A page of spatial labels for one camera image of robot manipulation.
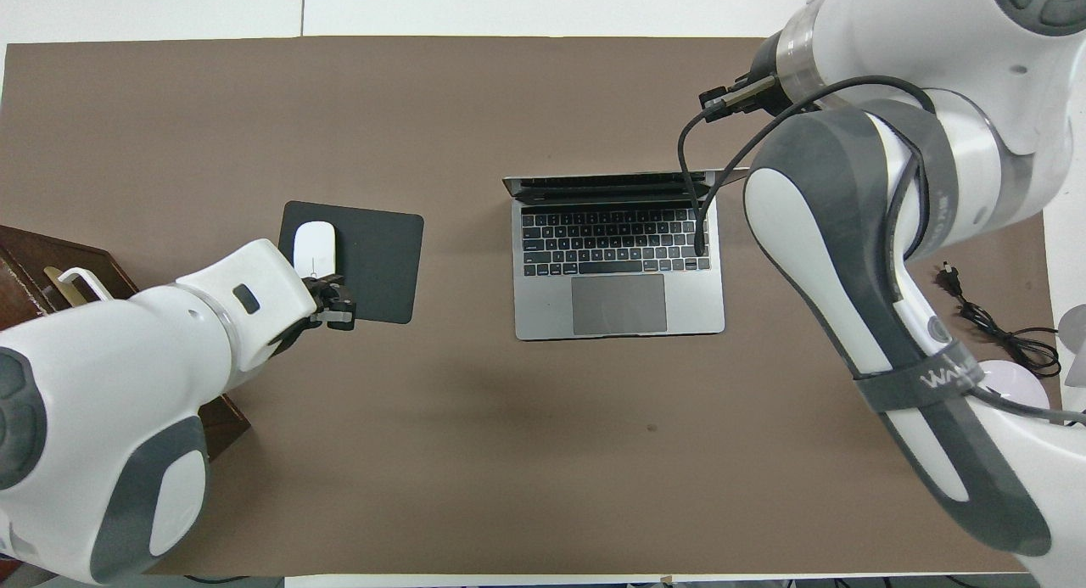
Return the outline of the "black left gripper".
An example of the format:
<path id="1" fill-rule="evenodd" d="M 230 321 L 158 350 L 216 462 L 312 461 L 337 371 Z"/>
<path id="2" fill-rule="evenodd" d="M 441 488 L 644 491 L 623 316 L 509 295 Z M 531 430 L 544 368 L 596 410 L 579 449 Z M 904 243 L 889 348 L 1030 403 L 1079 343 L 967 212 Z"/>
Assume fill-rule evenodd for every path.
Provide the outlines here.
<path id="1" fill-rule="evenodd" d="M 319 278 L 304 277 L 302 283 L 310 291 L 316 310 L 310 316 L 310 321 L 304 322 L 306 328 L 318 328 L 325 325 L 333 330 L 353 330 L 355 328 L 355 314 L 343 312 L 343 306 L 355 306 L 353 295 L 343 283 L 343 275 L 330 274 Z"/>

